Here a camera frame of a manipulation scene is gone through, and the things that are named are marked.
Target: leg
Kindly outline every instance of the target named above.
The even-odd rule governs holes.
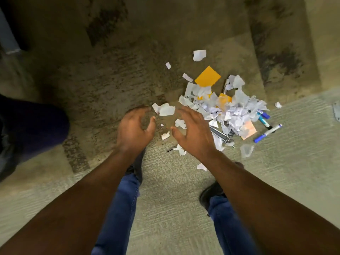
[[[258,254],[252,237],[226,197],[211,197],[208,212],[225,255]]]
[[[140,182],[131,173],[125,175],[116,191],[92,255],[124,255],[136,212]]]

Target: forearm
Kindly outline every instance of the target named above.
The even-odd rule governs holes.
[[[134,155],[115,150],[41,210],[3,245],[0,254],[90,254],[117,186],[133,160]]]
[[[268,253],[338,254],[340,230],[215,151],[202,163]]]

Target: shoe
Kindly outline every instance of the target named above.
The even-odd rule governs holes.
[[[200,204],[208,211],[210,206],[210,198],[213,196],[223,196],[223,189],[218,182],[214,182],[200,195]]]
[[[138,155],[132,165],[126,170],[125,175],[134,174],[138,179],[139,183],[142,184],[143,173],[142,173],[142,161],[145,154],[145,149]]]

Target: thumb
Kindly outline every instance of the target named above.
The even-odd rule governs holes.
[[[150,123],[145,131],[153,137],[155,136],[155,130],[156,130],[156,117],[152,116],[150,118]]]
[[[171,131],[172,131],[172,136],[175,138],[175,140],[177,140],[178,144],[182,146],[181,143],[185,139],[184,135],[180,132],[180,130],[177,127],[172,126]]]

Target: gray carpet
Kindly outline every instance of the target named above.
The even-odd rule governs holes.
[[[270,122],[283,124],[282,129],[258,143],[248,159],[240,158],[241,141],[225,154],[339,227],[340,123],[331,108],[337,99],[340,88],[271,111]],[[256,128],[265,130],[261,124]],[[214,179],[196,169],[191,155],[166,153],[173,144],[147,149],[128,254],[222,254],[213,222],[198,203]],[[0,245],[87,172],[1,197]]]

